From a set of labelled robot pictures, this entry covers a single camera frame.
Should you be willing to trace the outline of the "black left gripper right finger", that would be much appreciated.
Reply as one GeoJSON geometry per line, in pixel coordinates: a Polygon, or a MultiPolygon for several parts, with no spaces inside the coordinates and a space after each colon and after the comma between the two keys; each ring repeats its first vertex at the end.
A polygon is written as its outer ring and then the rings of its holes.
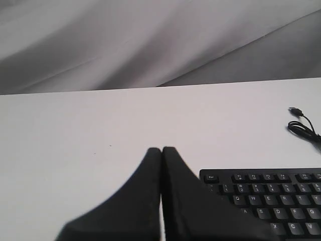
{"type": "Polygon", "coordinates": [[[174,147],[162,151],[166,240],[279,240],[270,224],[211,192],[174,147]]]}

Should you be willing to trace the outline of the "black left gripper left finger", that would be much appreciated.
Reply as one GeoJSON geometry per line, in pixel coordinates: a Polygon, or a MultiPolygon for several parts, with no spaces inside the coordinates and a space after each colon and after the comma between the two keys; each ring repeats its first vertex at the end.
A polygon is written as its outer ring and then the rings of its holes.
{"type": "Polygon", "coordinates": [[[161,151],[149,148],[132,176],[93,210],[68,222],[57,240],[159,240],[161,151]]]}

